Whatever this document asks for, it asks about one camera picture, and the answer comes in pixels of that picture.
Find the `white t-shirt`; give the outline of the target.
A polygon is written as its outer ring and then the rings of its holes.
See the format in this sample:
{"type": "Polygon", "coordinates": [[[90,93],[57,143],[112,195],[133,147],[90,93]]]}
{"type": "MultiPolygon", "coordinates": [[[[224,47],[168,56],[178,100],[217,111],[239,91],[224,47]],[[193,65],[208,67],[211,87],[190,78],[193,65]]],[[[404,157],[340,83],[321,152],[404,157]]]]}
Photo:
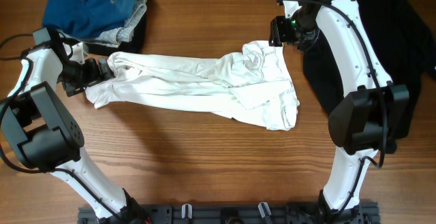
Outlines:
{"type": "Polygon", "coordinates": [[[126,101],[188,112],[210,112],[271,131],[296,125],[300,104],[281,47],[244,44],[219,59],[116,52],[114,78],[86,90],[96,107],[126,101]]]}

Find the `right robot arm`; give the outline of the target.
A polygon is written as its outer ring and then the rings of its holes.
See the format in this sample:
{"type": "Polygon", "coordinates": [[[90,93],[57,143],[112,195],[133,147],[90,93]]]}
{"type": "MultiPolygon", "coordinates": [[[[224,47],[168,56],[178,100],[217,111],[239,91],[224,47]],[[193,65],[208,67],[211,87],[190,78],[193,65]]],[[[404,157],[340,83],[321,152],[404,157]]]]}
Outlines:
{"type": "Polygon", "coordinates": [[[357,0],[295,0],[298,7],[271,22],[269,43],[307,48],[324,35],[339,70],[343,98],[329,114],[336,146],[330,178],[320,191],[318,223],[359,216],[360,188],[370,165],[381,168],[409,93],[379,64],[364,30],[357,0]]]}

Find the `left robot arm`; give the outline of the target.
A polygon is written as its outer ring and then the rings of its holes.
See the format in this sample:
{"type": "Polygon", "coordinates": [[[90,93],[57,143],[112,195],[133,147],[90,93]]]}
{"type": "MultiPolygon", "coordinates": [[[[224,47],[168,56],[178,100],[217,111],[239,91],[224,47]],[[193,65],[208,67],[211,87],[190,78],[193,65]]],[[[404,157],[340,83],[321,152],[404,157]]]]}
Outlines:
{"type": "Polygon", "coordinates": [[[61,82],[69,96],[110,77],[106,63],[88,56],[84,44],[40,44],[19,58],[22,71],[14,89],[1,101],[1,132],[20,161],[4,161],[28,174],[49,173],[69,185],[89,205],[79,223],[140,223],[144,209],[114,184],[84,148],[78,123],[59,99],[61,82]]]}

